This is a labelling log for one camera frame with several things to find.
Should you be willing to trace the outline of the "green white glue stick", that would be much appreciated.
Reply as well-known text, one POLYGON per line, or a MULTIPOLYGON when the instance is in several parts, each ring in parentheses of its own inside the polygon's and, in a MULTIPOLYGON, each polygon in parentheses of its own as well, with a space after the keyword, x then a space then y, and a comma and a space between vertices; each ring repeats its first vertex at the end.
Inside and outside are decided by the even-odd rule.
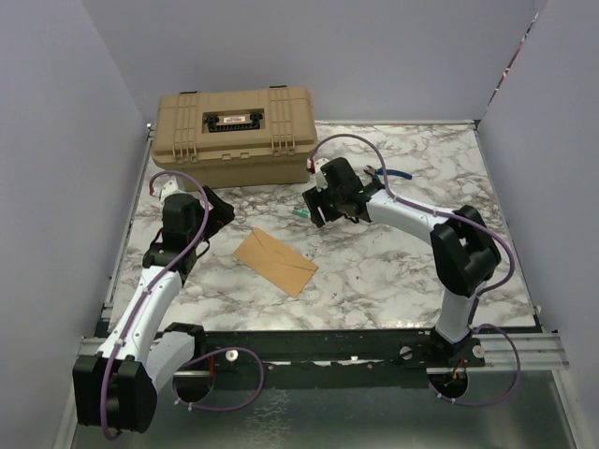
POLYGON ((293 209, 292 213, 298 217, 309 219, 310 213, 307 210, 293 209))

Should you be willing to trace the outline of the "brown paper envelope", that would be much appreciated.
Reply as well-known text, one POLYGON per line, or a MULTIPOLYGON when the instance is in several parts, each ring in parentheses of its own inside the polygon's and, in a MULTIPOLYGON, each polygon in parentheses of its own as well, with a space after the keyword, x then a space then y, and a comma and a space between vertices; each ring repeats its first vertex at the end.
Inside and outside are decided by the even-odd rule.
POLYGON ((297 297, 318 266, 259 228, 254 228, 233 256, 291 297, 297 297))

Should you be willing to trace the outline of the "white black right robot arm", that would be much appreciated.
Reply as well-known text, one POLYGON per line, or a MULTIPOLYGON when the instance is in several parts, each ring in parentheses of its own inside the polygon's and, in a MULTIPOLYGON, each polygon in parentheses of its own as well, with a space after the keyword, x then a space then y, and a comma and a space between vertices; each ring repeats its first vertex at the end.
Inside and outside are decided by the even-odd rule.
POLYGON ((439 365, 455 363, 463 355, 462 342, 471 335, 475 296, 501 261, 478 211, 471 206, 436 210, 418 201, 396 200, 381 181, 362 183, 342 157, 310 161, 307 169, 315 186, 302 197, 317 227, 340 218, 355 224, 363 221, 390 226, 431 246, 444 293, 430 354, 439 365))

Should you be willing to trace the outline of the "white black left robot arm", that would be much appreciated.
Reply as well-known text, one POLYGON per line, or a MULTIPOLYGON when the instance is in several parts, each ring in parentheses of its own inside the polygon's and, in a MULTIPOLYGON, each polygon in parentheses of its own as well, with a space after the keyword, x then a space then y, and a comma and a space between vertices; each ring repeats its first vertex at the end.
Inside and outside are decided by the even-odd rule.
POLYGON ((72 370, 79 424, 100 427, 113 441, 125 431, 145 432, 153 420, 161 369, 151 355, 155 334, 209 242, 235 218, 234 208, 210 187, 199 197, 166 196, 162 225, 142 257, 138 287, 110 335, 92 355, 79 356, 72 370))

